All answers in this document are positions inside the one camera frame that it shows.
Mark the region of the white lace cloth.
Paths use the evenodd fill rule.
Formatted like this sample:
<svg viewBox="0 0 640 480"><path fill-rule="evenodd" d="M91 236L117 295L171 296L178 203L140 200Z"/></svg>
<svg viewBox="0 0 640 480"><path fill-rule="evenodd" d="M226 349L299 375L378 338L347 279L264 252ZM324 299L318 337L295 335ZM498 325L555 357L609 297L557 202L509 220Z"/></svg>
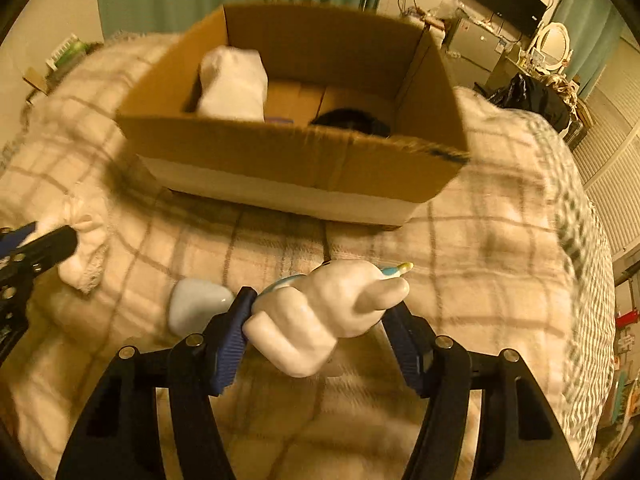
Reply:
<svg viewBox="0 0 640 480"><path fill-rule="evenodd" d="M75 230L77 247L73 255L58 265L58 276L65 284L88 295L99 285L104 271L111 235L108 200L98 188L74 188L46 209L36 221L35 232L23 244L61 226Z"/></svg>

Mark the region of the light blue earbud case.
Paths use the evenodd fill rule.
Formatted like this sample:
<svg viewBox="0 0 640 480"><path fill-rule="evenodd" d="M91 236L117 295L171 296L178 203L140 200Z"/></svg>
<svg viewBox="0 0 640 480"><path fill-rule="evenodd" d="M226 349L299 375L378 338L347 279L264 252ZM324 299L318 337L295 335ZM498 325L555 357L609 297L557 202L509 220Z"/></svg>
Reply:
<svg viewBox="0 0 640 480"><path fill-rule="evenodd" d="M201 333L213 316L229 310L233 299L233 292L227 287L199 278L183 278L170 294L168 330L181 338Z"/></svg>

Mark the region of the white plush toy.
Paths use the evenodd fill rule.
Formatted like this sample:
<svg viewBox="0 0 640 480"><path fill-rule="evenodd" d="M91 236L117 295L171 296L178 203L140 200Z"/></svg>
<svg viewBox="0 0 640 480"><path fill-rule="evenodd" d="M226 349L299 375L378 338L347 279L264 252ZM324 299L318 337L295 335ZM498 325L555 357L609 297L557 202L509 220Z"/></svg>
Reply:
<svg viewBox="0 0 640 480"><path fill-rule="evenodd" d="M282 278L261 292L243 324L247 340L278 370L316 374L338 342L367 333L410 292L411 262L380 268L366 260L331 260Z"/></svg>

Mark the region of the white sock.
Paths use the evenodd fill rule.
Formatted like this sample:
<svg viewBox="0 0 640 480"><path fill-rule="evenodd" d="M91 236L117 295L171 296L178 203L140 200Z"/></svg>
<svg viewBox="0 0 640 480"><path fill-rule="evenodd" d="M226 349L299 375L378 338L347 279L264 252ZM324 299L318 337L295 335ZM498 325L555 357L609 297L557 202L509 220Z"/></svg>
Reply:
<svg viewBox="0 0 640 480"><path fill-rule="evenodd" d="M201 60L202 94L196 114L214 119L263 122L268 76L257 50L221 46Z"/></svg>

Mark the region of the black sock bundle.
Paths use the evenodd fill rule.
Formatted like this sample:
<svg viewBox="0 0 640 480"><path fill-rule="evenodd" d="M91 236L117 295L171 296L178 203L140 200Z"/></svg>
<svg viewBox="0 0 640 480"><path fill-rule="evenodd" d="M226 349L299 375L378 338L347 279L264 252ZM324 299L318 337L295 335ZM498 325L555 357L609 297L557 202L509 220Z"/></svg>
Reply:
<svg viewBox="0 0 640 480"><path fill-rule="evenodd" d="M354 130L368 136L379 136L380 138L388 138L390 136L389 125L363 110L355 110L354 108L330 110L314 118L310 124L313 126Z"/></svg>

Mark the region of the grey checked duvet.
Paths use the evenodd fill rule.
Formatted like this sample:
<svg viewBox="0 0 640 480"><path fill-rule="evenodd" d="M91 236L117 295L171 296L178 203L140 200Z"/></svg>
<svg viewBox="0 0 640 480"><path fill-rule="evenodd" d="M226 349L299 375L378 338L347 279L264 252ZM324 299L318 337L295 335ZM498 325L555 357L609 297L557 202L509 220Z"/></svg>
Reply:
<svg viewBox="0 0 640 480"><path fill-rule="evenodd" d="M552 223L573 280L561 426L579 474L587 474L598 423L614 376L614 276L611 246L573 154L540 115L525 120L546 178Z"/></svg>

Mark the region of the plaid beige blanket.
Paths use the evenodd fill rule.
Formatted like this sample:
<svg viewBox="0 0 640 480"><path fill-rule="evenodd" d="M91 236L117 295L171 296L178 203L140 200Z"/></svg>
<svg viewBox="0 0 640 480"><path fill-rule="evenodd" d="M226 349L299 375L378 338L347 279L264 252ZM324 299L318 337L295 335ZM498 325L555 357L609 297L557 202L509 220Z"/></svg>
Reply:
<svg viewBox="0 0 640 480"><path fill-rule="evenodd" d="M90 55L28 114L1 176L1 221L42 220L69 198L106 203L108 245L88 295L55 272L35 284L29 330L1 369L1 419L52 478L91 391L124 344L170 347L171 289L202 278L260 293L234 384L215 399L242 479L396 479L425 404L376 321L349 332L365 270L410 261L409 309L471 351L521 353L561 424L572 404L574 276L559 241L540 116L469 90L457 103L470 161L396 230L349 226L163 190L114 114L171 45Z"/></svg>

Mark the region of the bedside box with books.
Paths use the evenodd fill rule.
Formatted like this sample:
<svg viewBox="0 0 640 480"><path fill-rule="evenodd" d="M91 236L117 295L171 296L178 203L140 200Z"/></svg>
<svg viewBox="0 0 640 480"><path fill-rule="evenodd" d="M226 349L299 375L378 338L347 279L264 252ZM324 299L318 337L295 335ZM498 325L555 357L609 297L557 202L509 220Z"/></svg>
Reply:
<svg viewBox="0 0 640 480"><path fill-rule="evenodd" d="M88 55L103 46L103 42L85 42L75 34L66 37L46 59L47 73L40 74L29 67L22 76L33 92L48 94Z"/></svg>

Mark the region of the white louvered wardrobe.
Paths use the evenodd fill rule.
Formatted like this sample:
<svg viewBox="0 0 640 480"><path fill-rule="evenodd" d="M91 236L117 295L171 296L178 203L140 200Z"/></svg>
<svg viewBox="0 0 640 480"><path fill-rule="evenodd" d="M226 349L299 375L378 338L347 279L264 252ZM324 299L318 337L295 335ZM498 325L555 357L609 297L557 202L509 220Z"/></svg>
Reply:
<svg viewBox="0 0 640 480"><path fill-rule="evenodd" d="M586 99L593 125L573 156L612 254L639 244L639 48L621 39Z"/></svg>

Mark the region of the brown cardboard box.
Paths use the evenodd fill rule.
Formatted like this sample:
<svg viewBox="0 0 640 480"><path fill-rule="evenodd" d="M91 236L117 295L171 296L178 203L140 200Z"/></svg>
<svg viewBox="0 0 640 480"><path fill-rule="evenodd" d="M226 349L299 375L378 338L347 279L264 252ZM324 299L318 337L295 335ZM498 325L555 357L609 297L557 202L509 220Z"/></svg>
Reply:
<svg viewBox="0 0 640 480"><path fill-rule="evenodd" d="M200 64L257 50L263 122L202 117ZM313 126L363 110L390 136ZM166 188L318 219L401 226L468 161L468 138L430 33L315 3L235 3L193 25L132 88L116 120Z"/></svg>

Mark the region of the black jacket on chair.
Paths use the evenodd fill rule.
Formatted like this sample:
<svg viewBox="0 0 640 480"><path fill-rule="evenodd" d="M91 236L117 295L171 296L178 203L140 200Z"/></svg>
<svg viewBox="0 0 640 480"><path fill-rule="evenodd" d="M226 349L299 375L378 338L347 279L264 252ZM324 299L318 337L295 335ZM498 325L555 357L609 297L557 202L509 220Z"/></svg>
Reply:
<svg viewBox="0 0 640 480"><path fill-rule="evenodd" d="M550 87L531 76L518 73L497 89L488 101L500 108L526 110L542 116L556 132L570 125L570 108Z"/></svg>

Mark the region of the white oval vanity mirror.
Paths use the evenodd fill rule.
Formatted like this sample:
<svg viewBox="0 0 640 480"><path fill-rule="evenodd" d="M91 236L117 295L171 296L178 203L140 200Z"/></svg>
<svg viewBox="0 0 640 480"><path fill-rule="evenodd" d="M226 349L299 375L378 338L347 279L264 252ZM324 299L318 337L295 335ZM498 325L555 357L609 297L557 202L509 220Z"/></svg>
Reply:
<svg viewBox="0 0 640 480"><path fill-rule="evenodd" d="M551 22L539 29L527 50L530 64L544 74L562 73L572 53L568 30L559 22Z"/></svg>

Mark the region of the silver mini fridge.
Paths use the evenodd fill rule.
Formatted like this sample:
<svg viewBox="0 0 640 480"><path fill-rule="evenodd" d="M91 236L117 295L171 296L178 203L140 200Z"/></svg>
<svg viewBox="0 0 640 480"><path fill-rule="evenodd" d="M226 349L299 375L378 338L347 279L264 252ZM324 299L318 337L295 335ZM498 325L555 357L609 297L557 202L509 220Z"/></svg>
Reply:
<svg viewBox="0 0 640 480"><path fill-rule="evenodd" d="M447 32L444 47L449 53L491 72L506 50L506 43L469 18L458 18Z"/></svg>

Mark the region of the green curtain right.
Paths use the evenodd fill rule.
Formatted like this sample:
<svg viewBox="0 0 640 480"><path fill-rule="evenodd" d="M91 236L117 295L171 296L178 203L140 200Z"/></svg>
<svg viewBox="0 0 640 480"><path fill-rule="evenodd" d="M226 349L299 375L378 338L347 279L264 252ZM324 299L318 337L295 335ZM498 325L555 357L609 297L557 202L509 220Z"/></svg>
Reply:
<svg viewBox="0 0 640 480"><path fill-rule="evenodd" d="M559 0L552 21L568 31L573 54L565 75L579 78L578 96L585 100L620 42L623 17L611 0Z"/></svg>

